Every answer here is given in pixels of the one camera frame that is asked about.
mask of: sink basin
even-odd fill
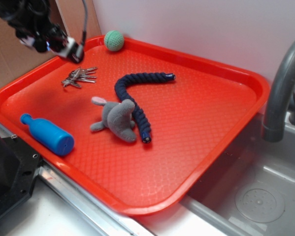
[[[261,139],[258,114],[190,189],[182,203],[228,235],[295,235],[295,127]]]

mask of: navy blue rope toy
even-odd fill
[[[134,111],[132,112],[132,116],[137,123],[138,130],[142,139],[142,142],[147,144],[150,143],[152,138],[150,135],[151,132],[151,124],[148,122],[144,111],[139,107],[134,98],[132,98],[126,88],[128,86],[134,84],[144,84],[144,83],[166,83],[169,81],[173,81],[176,78],[174,74],[166,74],[166,73],[138,73],[138,74],[129,74],[120,78],[114,89],[117,93],[118,98],[121,101],[126,99],[131,100],[135,104]]]

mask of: toy bottle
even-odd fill
[[[43,118],[33,119],[29,114],[23,114],[20,121],[29,126],[31,135],[38,142],[56,155],[64,156],[72,151],[74,147],[73,136],[49,120]]]

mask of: keys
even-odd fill
[[[97,67],[91,67],[88,69],[83,69],[81,67],[78,67],[76,70],[73,70],[69,73],[68,77],[62,81],[63,87],[67,87],[69,85],[72,85],[76,88],[82,88],[77,81],[81,82],[88,82],[88,83],[96,83],[94,79],[96,79],[96,76],[92,76],[90,74],[96,73],[95,70],[97,70]]]

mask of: orange plastic tray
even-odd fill
[[[81,89],[61,81],[76,64],[58,57],[0,90],[0,122],[42,154],[46,161],[126,215],[160,211],[179,201],[267,100],[260,75],[126,38],[119,52],[103,36],[88,40],[83,68],[97,66],[97,83]],[[165,84],[129,87],[151,123],[152,142],[128,144],[106,129],[93,96],[119,101],[114,85],[126,74],[174,73]],[[75,138],[73,151],[59,157],[34,140],[20,116],[46,118]]]

